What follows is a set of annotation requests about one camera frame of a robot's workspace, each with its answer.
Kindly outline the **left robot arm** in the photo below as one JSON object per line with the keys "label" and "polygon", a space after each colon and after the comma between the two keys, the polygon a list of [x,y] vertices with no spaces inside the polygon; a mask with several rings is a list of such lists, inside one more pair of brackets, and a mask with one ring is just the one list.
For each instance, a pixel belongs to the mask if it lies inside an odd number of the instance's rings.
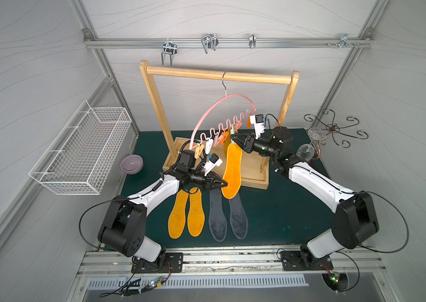
{"label": "left robot arm", "polygon": [[213,172],[222,160],[217,154],[206,155],[196,164],[195,152],[184,150],[160,178],[144,190],[128,197],[116,196],[105,214],[97,240],[126,257],[135,257],[160,271],[166,264],[166,248],[146,236],[147,216],[163,201],[182,192],[188,184],[205,191],[227,186]]}

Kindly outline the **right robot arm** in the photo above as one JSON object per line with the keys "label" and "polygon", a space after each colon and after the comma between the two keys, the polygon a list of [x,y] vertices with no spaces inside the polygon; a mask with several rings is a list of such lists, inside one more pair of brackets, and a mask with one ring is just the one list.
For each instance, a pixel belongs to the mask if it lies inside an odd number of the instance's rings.
{"label": "right robot arm", "polygon": [[375,206],[369,193],[355,193],[335,183],[293,152],[288,144],[291,136],[283,137],[286,131],[285,127],[276,127],[269,139],[254,133],[237,133],[231,139],[248,154],[268,157],[277,173],[302,186],[333,212],[331,228],[302,244],[294,254],[297,259],[290,261],[296,267],[321,270],[321,262],[332,253],[352,250],[379,231]]}

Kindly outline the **dark grey insole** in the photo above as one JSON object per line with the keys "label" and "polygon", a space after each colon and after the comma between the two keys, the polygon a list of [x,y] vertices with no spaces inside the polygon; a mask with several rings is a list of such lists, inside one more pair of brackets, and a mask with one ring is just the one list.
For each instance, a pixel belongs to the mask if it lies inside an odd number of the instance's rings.
{"label": "dark grey insole", "polygon": [[239,240],[243,240],[248,234],[248,218],[239,193],[229,200],[229,205],[230,227],[234,236]]}

